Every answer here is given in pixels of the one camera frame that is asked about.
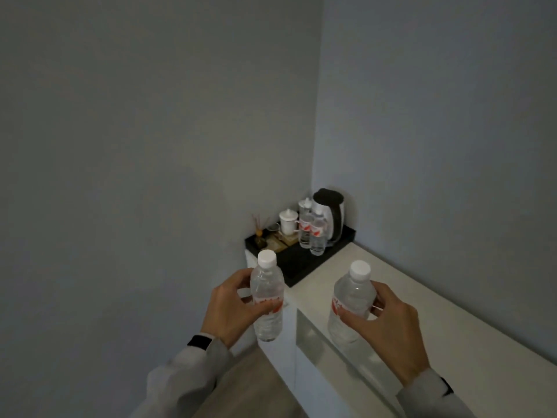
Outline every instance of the black kettle handle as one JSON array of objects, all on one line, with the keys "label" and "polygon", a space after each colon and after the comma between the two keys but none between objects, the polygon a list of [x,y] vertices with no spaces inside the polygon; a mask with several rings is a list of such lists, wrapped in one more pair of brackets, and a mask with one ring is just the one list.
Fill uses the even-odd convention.
[{"label": "black kettle handle", "polygon": [[333,205],[332,207],[329,208],[331,209],[332,223],[333,223],[331,240],[336,241],[338,240],[341,232],[343,231],[343,217],[340,214],[339,204]]}]

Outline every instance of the black tray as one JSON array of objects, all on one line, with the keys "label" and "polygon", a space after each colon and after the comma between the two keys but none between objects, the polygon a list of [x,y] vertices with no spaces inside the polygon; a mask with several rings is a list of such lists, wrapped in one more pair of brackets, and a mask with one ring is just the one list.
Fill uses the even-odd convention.
[{"label": "black tray", "polygon": [[[267,237],[269,232],[263,230],[263,237]],[[277,265],[284,274],[286,285],[291,288],[305,276],[314,271],[326,260],[335,255],[338,251],[354,240],[356,231],[348,226],[343,227],[343,234],[339,241],[334,245],[325,248],[325,252],[321,256],[315,256],[310,253],[309,249],[304,249],[300,244],[292,245],[283,251],[277,253]],[[246,249],[257,257],[259,249],[255,246],[255,235],[245,239]]]}]

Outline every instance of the person's right hand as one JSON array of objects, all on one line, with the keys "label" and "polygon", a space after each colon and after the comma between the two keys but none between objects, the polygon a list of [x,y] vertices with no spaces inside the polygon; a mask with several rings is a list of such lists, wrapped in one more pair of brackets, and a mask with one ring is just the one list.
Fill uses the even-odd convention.
[{"label": "person's right hand", "polygon": [[385,283],[372,281],[372,284],[377,298],[371,312],[378,318],[366,320],[343,308],[339,309],[339,317],[371,345],[406,387],[429,368],[418,312],[398,299]]}]

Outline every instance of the sleeve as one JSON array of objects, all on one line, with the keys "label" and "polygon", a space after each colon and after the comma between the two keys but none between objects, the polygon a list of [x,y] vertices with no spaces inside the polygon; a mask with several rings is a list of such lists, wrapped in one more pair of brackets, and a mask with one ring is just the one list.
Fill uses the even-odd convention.
[{"label": "sleeve", "polygon": [[190,417],[213,391],[232,354],[220,339],[212,339],[206,350],[187,346],[166,365],[147,377],[147,398],[131,418]]},{"label": "sleeve", "polygon": [[397,394],[408,418],[475,418],[475,415],[431,368]]}]

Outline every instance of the hand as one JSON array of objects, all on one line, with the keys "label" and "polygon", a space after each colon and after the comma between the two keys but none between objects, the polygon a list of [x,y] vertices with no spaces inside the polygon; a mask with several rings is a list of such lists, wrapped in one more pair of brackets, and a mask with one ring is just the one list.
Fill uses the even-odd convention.
[{"label": "hand", "polygon": [[372,284],[377,298],[370,311],[378,318],[368,321],[342,308],[339,317],[371,345],[406,387],[429,368],[418,312],[398,299],[385,283],[372,281]]},{"label": "hand", "polygon": [[201,327],[202,333],[218,337],[231,348],[259,317],[273,311],[281,300],[269,300],[247,305],[251,296],[241,299],[238,289],[249,288],[253,269],[238,270],[211,292],[211,300]]}]

